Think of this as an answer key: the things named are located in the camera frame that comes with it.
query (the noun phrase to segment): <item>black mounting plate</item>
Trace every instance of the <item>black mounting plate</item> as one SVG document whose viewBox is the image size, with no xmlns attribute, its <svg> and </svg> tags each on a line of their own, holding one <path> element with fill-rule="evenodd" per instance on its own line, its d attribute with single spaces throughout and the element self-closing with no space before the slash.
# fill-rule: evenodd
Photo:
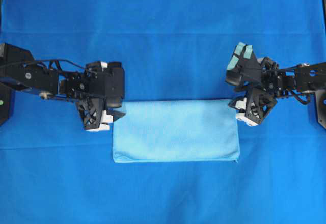
<svg viewBox="0 0 326 224">
<path fill-rule="evenodd" d="M 10 117 L 12 93 L 11 88 L 0 83 L 0 126 Z"/>
<path fill-rule="evenodd" d="M 315 103 L 318 123 L 326 129 L 326 90 L 319 89 L 315 92 Z"/>
</svg>

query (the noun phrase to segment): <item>folded cloth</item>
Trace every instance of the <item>folded cloth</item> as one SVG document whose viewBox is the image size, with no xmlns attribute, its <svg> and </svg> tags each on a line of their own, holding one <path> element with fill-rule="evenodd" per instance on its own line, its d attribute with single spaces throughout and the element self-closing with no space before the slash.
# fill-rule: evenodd
<svg viewBox="0 0 326 224">
<path fill-rule="evenodd" d="M 236 111 L 230 100 L 124 102 L 114 123 L 117 163 L 236 160 Z"/>
</svg>

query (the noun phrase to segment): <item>light blue towel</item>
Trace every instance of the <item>light blue towel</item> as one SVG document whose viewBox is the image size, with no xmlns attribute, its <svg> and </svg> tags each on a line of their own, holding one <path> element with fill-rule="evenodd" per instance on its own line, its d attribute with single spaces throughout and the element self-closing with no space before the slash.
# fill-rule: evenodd
<svg viewBox="0 0 326 224">
<path fill-rule="evenodd" d="M 230 100 L 124 102 L 114 123 L 118 163 L 236 160 L 239 139 Z"/>
</svg>

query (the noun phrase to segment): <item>metal bracket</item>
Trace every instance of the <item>metal bracket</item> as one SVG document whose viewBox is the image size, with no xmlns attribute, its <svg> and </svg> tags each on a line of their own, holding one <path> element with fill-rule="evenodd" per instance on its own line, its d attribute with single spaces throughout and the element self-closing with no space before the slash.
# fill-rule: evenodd
<svg viewBox="0 0 326 224">
<path fill-rule="evenodd" d="M 315 92 L 315 103 L 318 123 L 326 129 L 326 90 L 320 89 Z"/>
</svg>

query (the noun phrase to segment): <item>blue fabric background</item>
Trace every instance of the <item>blue fabric background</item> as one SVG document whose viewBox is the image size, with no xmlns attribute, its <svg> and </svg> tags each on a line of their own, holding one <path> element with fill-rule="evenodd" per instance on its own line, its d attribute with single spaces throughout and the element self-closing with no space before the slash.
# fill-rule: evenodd
<svg viewBox="0 0 326 224">
<path fill-rule="evenodd" d="M 121 61 L 126 100 L 230 98 L 239 42 L 289 67 L 325 61 L 321 0 L 4 0 L 1 41 L 35 58 Z M 73 104 L 16 94 L 0 127 L 0 223 L 323 223 L 314 104 L 239 123 L 233 162 L 115 164 Z"/>
</svg>

